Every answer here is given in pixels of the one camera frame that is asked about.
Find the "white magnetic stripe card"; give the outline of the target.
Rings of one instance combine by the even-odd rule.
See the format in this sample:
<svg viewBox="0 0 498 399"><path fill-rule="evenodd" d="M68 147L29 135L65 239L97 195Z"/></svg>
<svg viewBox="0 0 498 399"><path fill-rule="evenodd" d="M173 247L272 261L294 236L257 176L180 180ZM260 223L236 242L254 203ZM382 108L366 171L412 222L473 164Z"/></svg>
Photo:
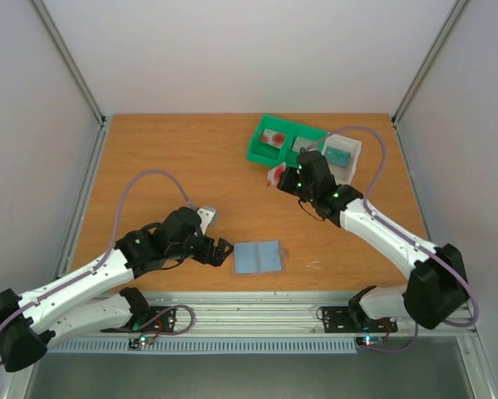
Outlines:
<svg viewBox="0 0 498 399"><path fill-rule="evenodd" d="M317 142L303 137L296 137L293 142L292 151L300 153L301 150L318 150Z"/></svg>

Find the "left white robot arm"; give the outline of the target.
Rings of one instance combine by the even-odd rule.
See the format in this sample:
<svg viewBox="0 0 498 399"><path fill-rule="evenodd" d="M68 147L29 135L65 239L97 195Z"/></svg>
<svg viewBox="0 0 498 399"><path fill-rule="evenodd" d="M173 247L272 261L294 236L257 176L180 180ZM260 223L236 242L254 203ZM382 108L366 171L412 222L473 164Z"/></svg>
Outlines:
<svg viewBox="0 0 498 399"><path fill-rule="evenodd" d="M18 372L40 360L51 347L95 330L122 328L140 331L150 321L150 310L138 289L129 288L90 305L90 299L129 283L146 273L181 265L186 259L221 266L234 246L212 239L212 208L180 207L163 222L125 234L87 265L40 288L0 292L0 367Z"/></svg>

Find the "teal card in bin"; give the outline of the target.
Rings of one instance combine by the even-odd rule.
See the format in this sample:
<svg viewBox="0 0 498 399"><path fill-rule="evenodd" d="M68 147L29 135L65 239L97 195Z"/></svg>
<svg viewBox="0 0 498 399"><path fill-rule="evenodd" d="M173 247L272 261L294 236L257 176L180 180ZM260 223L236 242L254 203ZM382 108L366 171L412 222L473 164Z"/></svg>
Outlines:
<svg viewBox="0 0 498 399"><path fill-rule="evenodd" d="M336 165L342 168L347 168L352 154L349 151L328 146L324 151L324 156L329 164Z"/></svg>

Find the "green two-compartment bin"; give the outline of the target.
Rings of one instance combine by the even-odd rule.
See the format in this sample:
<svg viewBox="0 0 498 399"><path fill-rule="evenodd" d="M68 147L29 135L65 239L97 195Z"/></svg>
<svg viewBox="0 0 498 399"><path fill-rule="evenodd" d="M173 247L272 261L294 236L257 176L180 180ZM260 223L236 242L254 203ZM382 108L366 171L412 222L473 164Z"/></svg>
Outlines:
<svg viewBox="0 0 498 399"><path fill-rule="evenodd" d="M286 163L296 165L301 145L297 139L311 142L321 139L326 131L277 116L264 115L250 139L246 159L273 168Z"/></svg>

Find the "white plastic bin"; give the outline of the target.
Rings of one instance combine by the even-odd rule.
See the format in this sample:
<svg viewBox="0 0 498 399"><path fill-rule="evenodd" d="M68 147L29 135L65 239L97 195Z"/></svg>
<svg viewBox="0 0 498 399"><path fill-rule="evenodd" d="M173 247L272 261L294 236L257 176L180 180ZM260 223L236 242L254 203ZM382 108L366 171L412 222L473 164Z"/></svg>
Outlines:
<svg viewBox="0 0 498 399"><path fill-rule="evenodd" d="M322 154L337 184L352 182L361 149L360 140L343 135L332 135L324 141Z"/></svg>

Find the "left controller board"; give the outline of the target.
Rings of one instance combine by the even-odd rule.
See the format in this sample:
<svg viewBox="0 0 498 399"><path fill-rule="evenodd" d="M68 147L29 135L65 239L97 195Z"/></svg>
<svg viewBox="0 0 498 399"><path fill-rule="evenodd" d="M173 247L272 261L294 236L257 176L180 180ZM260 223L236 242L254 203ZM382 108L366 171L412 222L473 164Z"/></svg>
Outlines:
<svg viewBox="0 0 498 399"><path fill-rule="evenodd" d="M142 350L145 347L149 347L155 343L154 337L142 336L136 338L130 338L128 340L128 348L130 350Z"/></svg>

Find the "controller board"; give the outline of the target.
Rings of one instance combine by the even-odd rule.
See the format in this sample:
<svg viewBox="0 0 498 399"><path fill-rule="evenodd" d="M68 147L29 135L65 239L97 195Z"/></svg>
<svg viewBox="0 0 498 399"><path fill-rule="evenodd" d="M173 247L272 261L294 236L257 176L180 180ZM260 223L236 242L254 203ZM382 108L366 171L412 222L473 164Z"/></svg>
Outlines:
<svg viewBox="0 0 498 399"><path fill-rule="evenodd" d="M128 348L130 350L142 350L145 347L149 347L155 343L154 337L142 336L136 338L130 338L128 340Z"/></svg>
<svg viewBox="0 0 498 399"><path fill-rule="evenodd" d="M356 337L356 344L360 347L372 347L376 345L383 344L387 339L385 337L376 337L372 335L366 335L362 337Z"/></svg>

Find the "right controller board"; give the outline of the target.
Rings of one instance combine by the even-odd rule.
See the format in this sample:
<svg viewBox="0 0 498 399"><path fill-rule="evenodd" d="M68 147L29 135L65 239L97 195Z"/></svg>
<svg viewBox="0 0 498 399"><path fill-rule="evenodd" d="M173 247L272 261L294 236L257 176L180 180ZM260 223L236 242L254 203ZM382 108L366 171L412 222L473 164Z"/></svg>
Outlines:
<svg viewBox="0 0 498 399"><path fill-rule="evenodd" d="M372 335L366 335L362 337L356 337L356 344L360 347L372 347L376 345L383 344L387 339L385 337L376 337Z"/></svg>

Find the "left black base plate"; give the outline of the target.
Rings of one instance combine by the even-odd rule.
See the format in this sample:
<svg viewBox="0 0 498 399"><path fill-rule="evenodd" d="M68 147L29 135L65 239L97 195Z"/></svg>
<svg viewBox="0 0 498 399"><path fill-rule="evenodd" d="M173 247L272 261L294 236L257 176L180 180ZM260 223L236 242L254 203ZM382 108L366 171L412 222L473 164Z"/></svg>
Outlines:
<svg viewBox="0 0 498 399"><path fill-rule="evenodd" d="M141 327L159 313L162 313L162 315L147 326ZM139 313L137 316L132 316L123 327L106 328L101 331L103 333L156 333L158 331L172 333L175 327L175 316L175 309L169 310L167 307L152 306L148 313Z"/></svg>

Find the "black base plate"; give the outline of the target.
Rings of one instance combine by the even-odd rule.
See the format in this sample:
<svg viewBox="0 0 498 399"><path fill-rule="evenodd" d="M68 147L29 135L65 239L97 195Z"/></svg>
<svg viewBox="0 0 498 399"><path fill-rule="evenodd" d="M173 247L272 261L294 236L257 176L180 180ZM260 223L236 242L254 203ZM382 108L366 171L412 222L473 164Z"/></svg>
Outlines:
<svg viewBox="0 0 498 399"><path fill-rule="evenodd" d="M348 307L319 307L316 318L323 324L325 333L396 333L397 323L390 318L368 319L359 327L349 315Z"/></svg>
<svg viewBox="0 0 498 399"><path fill-rule="evenodd" d="M147 326L141 327L159 313L162 313L162 315ZM172 333L175 327L175 316L175 309L169 310L167 307L152 306L148 313L139 313L137 316L132 316L123 327L106 328L101 331L103 333L156 333L158 331Z"/></svg>

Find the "aluminium front rail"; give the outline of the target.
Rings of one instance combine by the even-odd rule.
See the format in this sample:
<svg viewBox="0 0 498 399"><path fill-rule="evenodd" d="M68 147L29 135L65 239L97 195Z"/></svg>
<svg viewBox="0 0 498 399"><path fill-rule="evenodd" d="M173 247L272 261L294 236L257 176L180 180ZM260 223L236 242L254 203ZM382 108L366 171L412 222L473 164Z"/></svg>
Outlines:
<svg viewBox="0 0 498 399"><path fill-rule="evenodd" d="M353 291L268 291L268 292L144 292L150 305L186 305L194 309L195 325L183 337L323 337L323 322L316 316L320 307L344 306ZM66 339L84 335L100 336L105 328L124 321L114 310L102 310L108 294L91 300L88 310L74 310L57 321ZM397 332L391 338L410 337L414 322L409 316L393 316ZM440 324L434 330L419 329L419 337L477 336L476 328L455 328Z"/></svg>

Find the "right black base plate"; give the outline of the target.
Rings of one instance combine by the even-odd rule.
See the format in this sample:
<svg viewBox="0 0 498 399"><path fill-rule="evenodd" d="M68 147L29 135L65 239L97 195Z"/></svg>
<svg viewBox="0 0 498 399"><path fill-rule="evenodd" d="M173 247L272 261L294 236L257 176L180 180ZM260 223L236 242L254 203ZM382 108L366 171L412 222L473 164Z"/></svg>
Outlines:
<svg viewBox="0 0 498 399"><path fill-rule="evenodd" d="M348 307L319 307L316 318L323 324L325 333L396 333L397 323L390 318L368 319L359 327L349 315Z"/></svg>

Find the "right aluminium frame post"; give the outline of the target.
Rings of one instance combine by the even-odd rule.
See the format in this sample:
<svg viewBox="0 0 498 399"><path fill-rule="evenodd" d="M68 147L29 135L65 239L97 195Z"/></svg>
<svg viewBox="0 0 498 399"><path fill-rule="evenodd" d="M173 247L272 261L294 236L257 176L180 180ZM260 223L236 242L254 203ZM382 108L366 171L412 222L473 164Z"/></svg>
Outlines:
<svg viewBox="0 0 498 399"><path fill-rule="evenodd" d="M409 106L411 105L413 99L417 95L418 91L422 87L424 81L426 80L428 74L433 68L436 59L440 56L441 51L444 46L449 41L452 32L456 28L457 24L464 15L466 9L471 4L470 0L456 0L451 5L449 12L447 13L445 19L443 20L441 27L439 28L437 34L435 35L431 45L429 46L426 55L422 59L422 62L415 73L412 81L407 88L403 98L399 102L397 109L392 115L392 125L395 130L406 114Z"/></svg>

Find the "aluminium frame post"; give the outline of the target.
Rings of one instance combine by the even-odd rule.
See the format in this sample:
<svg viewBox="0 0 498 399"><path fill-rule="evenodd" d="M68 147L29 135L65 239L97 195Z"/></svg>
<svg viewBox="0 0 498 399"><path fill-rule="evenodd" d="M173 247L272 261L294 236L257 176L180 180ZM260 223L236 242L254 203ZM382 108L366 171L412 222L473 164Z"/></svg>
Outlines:
<svg viewBox="0 0 498 399"><path fill-rule="evenodd" d="M456 0L451 5L449 12L447 13L445 19L443 20L441 27L439 28L437 34L435 35L431 45L429 46L426 55L422 59L422 62L415 73L412 81L407 88L403 98L399 102L397 109L392 115L392 125L395 130L406 114L409 106L411 105L413 99L417 95L418 91L422 87L424 81L426 80L428 74L433 68L436 59L440 56L441 51L444 46L449 41L452 32L456 28L457 24L464 15L466 9L471 4L470 0Z"/></svg>
<svg viewBox="0 0 498 399"><path fill-rule="evenodd" d="M73 77L74 82L76 83L79 91L81 92L83 98L89 106L92 115L95 117L99 126L104 126L106 117L103 115L103 112L101 111L101 108L99 107L95 97L93 96L90 87L86 83L86 80L82 75L80 68L76 64L74 57L71 54L68 45L66 44L63 35L57 27L57 24L52 17L47 5L43 0L31 0L30 3L32 4L37 16L41 19L48 36L56 46L57 52L62 58L68 71L71 73L71 76Z"/></svg>

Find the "left aluminium frame post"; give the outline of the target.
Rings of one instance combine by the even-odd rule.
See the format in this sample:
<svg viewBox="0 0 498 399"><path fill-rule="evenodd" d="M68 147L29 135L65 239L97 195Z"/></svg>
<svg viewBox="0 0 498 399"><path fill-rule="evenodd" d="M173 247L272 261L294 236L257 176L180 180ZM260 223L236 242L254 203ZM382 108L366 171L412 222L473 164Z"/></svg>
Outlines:
<svg viewBox="0 0 498 399"><path fill-rule="evenodd" d="M104 126L106 117L103 115L103 112L101 111L101 108L99 107L95 97L93 96L90 87L86 83L86 80L82 75L80 68L76 64L74 57L71 54L68 45L66 44L63 35L57 27L57 24L52 17L47 5L43 0L31 0L30 3L32 4L37 16L41 19L48 36L56 46L57 52L62 58L68 71L71 73L71 76L73 77L74 82L76 83L79 91L81 92L83 98L89 106L92 115L95 117L99 126Z"/></svg>

